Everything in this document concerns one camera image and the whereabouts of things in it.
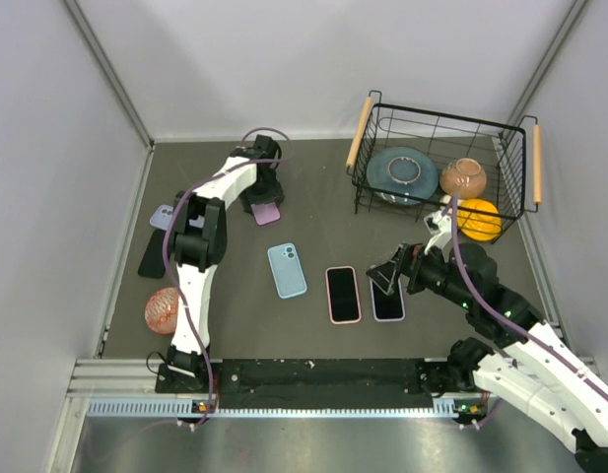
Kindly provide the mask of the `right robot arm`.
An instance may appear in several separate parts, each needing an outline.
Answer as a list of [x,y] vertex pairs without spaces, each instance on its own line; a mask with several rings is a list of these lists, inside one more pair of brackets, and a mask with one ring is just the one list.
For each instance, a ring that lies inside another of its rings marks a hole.
[[488,391],[558,439],[585,472],[608,472],[608,384],[578,358],[521,294],[503,285],[497,263],[475,243],[402,244],[367,272],[385,294],[401,277],[410,295],[430,291],[462,307],[477,338],[447,358],[457,388]]

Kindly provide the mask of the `magenta phone case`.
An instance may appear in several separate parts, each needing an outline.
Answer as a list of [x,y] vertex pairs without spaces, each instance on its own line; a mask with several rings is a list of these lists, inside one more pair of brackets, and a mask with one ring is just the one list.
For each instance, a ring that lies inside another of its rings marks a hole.
[[272,202],[267,204],[252,204],[251,212],[258,226],[266,226],[281,218],[279,206]]

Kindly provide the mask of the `light blue phone case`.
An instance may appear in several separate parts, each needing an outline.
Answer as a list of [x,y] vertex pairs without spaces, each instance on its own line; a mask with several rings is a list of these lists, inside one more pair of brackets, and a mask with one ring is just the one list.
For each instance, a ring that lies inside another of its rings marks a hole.
[[304,271],[293,243],[272,246],[267,250],[267,256],[280,299],[286,300],[306,293]]

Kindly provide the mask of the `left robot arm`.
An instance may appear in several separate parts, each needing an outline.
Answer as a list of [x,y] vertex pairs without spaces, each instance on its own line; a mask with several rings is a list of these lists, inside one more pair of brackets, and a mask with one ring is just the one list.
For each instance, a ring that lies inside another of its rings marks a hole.
[[284,201],[277,177],[281,158],[278,142],[258,131],[251,145],[235,147],[213,177],[176,195],[164,262],[175,264],[178,315],[161,380],[179,381],[194,392],[213,386],[207,352],[209,301],[228,245],[227,210],[238,200],[257,225],[277,221]]

